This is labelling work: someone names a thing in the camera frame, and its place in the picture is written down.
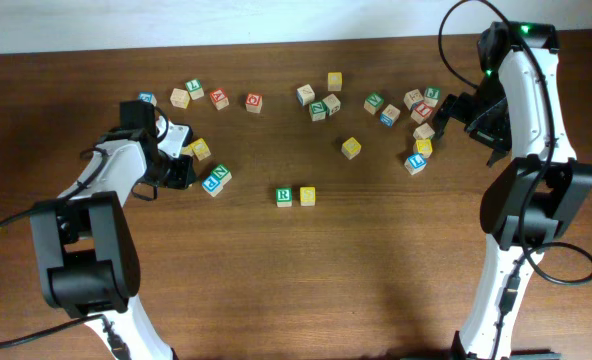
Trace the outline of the blue P block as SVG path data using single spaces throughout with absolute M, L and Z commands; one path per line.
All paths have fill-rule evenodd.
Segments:
M 222 190 L 223 184 L 214 175 L 209 175 L 203 182 L 202 188 L 212 197 L 216 197 Z

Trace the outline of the green N block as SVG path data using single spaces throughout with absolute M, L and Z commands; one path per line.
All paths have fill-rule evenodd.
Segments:
M 226 167 L 224 164 L 218 164 L 211 171 L 211 175 L 217 178 L 223 186 L 225 186 L 232 179 L 230 169 Z

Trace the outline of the green R block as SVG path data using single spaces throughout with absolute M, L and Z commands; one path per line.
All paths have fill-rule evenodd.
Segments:
M 275 191 L 276 205 L 278 207 L 291 207 L 293 202 L 291 188 L 277 188 Z

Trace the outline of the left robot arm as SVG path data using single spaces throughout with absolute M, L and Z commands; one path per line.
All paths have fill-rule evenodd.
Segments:
M 42 294 L 116 359 L 174 360 L 138 295 L 140 261 L 123 207 L 139 185 L 185 190 L 195 181 L 182 152 L 193 131 L 142 100 L 121 103 L 119 115 L 117 127 L 82 151 L 89 162 L 75 183 L 32 208 Z

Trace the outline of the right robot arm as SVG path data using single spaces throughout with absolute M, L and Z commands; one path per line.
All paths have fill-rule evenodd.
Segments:
M 441 137 L 456 119 L 491 148 L 490 164 L 511 161 L 485 191 L 480 224 L 486 254 L 473 308 L 456 332 L 452 359 L 511 359 L 514 324 L 546 250 L 560 246 L 592 188 L 578 161 L 557 91 L 559 42 L 549 24 L 494 22 L 477 42 L 486 75 L 474 94 L 448 96 L 432 124 Z

